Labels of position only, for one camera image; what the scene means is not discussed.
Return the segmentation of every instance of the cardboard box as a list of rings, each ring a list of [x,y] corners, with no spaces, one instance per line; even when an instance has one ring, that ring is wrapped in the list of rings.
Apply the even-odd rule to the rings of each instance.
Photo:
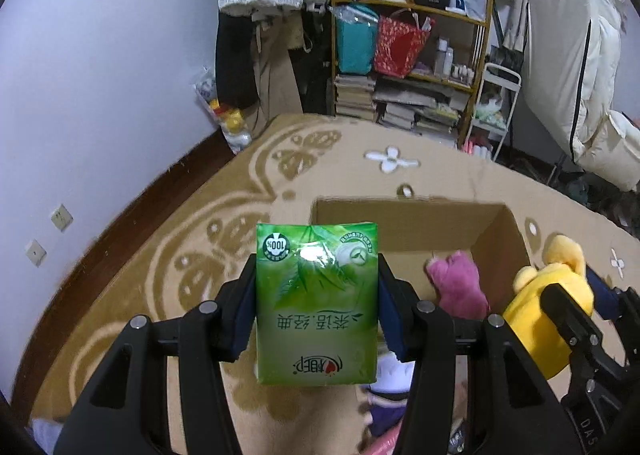
[[[312,223],[378,224],[378,250],[397,278],[414,286],[421,299],[436,300],[424,273],[432,256],[458,249],[469,253],[480,272],[480,286],[492,312],[513,299],[513,279],[530,265],[524,239],[510,209],[503,204],[433,200],[319,199]]]

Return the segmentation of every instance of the stuffed animal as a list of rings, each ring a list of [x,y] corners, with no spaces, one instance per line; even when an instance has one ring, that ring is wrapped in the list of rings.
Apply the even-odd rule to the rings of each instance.
[[[551,283],[559,283],[589,316],[593,314],[593,292],[586,279],[584,254],[577,242],[555,236],[543,252],[546,267],[523,267],[513,282],[516,296],[502,314],[516,336],[550,379],[569,363],[571,350],[554,323],[540,308],[540,295]]]
[[[464,251],[456,251],[446,260],[434,258],[424,267],[440,293],[439,306],[456,318],[482,320],[489,312],[480,289],[480,275],[473,260]]]

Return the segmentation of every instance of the teal bag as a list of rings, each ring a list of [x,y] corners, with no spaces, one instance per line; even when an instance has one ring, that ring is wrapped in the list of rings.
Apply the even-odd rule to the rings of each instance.
[[[358,4],[350,6],[360,12],[378,18],[375,11]],[[371,71],[376,52],[378,26],[349,24],[338,18],[338,68],[347,74],[367,74]]]

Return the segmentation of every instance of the wooden shelf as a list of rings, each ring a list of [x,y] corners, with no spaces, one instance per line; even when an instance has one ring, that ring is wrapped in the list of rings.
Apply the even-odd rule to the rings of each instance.
[[[435,76],[427,76],[426,74],[416,74],[414,72],[410,72],[406,76],[414,80],[428,81],[430,83],[437,83],[438,85],[443,85],[445,87],[451,87],[452,89],[466,92],[467,94],[472,94],[474,91],[473,87],[469,85],[463,85],[462,83],[458,83],[455,81],[436,78]]]
[[[369,4],[373,6],[391,6],[393,8],[407,8],[414,11],[421,11],[424,13],[431,13],[432,15],[448,16],[449,18],[455,18],[456,20],[462,20],[469,24],[476,26],[486,27],[484,20],[474,20],[466,15],[459,15],[450,11],[439,10],[436,8],[429,8],[427,6],[421,6],[419,4],[408,4],[407,2],[393,2],[391,0],[332,0],[333,4]]]

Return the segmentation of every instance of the book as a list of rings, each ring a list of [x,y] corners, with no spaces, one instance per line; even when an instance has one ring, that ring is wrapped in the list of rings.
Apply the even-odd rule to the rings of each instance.
[[[336,102],[335,106],[341,106],[341,107],[349,107],[352,109],[362,109],[362,110],[367,110],[369,112],[373,112],[376,110],[376,106],[373,103],[369,103],[367,105],[363,105],[361,103],[347,103],[347,102]]]
[[[411,128],[414,126],[413,122],[409,122],[393,114],[385,114],[384,116],[382,116],[381,121],[390,123],[399,128],[404,128],[404,130],[411,130]]]
[[[373,87],[376,85],[376,81],[368,76],[338,74],[335,77],[335,85],[360,87],[366,90],[373,90]]]
[[[415,119],[415,111],[409,107],[398,103],[387,103],[386,114],[392,114],[409,122],[413,122]]]
[[[457,112],[450,109],[446,110],[443,108],[430,109],[427,107],[420,107],[415,108],[415,112],[420,114],[421,117],[425,119],[442,123],[444,125],[449,125],[449,127],[455,125],[460,118],[460,115]]]
[[[419,107],[437,108],[438,102],[433,96],[428,94],[409,90],[403,86],[376,86],[373,92],[375,101],[384,101],[387,103],[398,103],[402,105],[416,105]]]
[[[371,106],[371,96],[357,93],[338,93],[337,102],[340,104]]]
[[[345,107],[342,105],[335,106],[335,113],[340,116],[351,116],[352,118],[360,118],[367,121],[372,121],[376,115],[372,109],[362,109],[355,107]]]
[[[456,90],[452,87],[447,87],[438,83],[426,82],[423,80],[415,80],[411,78],[396,78],[392,76],[384,76],[377,85],[395,85],[401,86],[402,88],[411,89],[417,92],[423,92],[433,97],[444,97],[449,98],[452,96]]]
[[[398,125],[395,125],[393,123],[389,123],[389,122],[385,121],[383,118],[381,118],[378,121],[378,124],[381,125],[382,127],[385,127],[385,128],[394,128],[395,130],[402,130],[403,132],[411,132],[411,130],[409,130],[407,128],[404,128],[404,127],[399,127]]]
[[[442,134],[450,134],[452,132],[452,128],[449,127],[449,125],[427,120],[416,121],[415,128],[417,130],[430,130],[432,132],[440,132]]]
[[[371,94],[373,92],[373,89],[370,89],[368,87],[363,87],[361,85],[351,85],[351,84],[342,84],[342,83],[336,83],[335,87],[338,89],[338,91],[350,91],[350,92],[364,92],[367,94]]]

